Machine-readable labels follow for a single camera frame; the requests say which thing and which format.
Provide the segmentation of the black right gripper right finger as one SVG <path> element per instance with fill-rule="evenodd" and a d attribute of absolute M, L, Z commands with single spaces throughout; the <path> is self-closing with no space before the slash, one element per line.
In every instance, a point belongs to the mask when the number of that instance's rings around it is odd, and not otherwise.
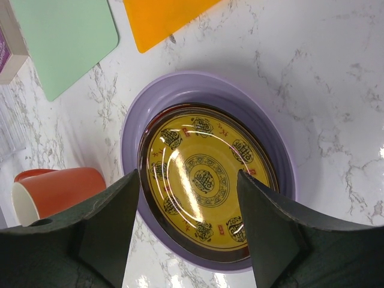
<path fill-rule="evenodd" d="M 237 192 L 257 287 L 383 286 L 383 227 L 317 212 L 243 171 Z"/>

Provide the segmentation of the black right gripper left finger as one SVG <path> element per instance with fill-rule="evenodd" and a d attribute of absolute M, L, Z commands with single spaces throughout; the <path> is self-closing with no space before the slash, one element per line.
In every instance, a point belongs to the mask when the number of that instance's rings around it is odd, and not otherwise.
<path fill-rule="evenodd" d="M 96 196 L 1 230 L 1 287 L 122 287 L 139 201 L 133 170 Z"/>

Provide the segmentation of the lavender plate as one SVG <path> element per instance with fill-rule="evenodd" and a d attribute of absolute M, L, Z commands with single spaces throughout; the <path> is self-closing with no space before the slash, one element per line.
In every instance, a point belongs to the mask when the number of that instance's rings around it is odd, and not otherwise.
<path fill-rule="evenodd" d="M 228 112 L 254 133 L 266 149 L 277 172 L 283 194 L 295 198 L 295 178 L 290 155 L 277 129 L 259 106 L 256 94 L 201 71 L 161 76 L 142 89 L 131 104 L 121 130 L 121 166 L 126 175 L 138 167 L 140 138 L 150 120 L 174 104 L 203 103 Z"/>

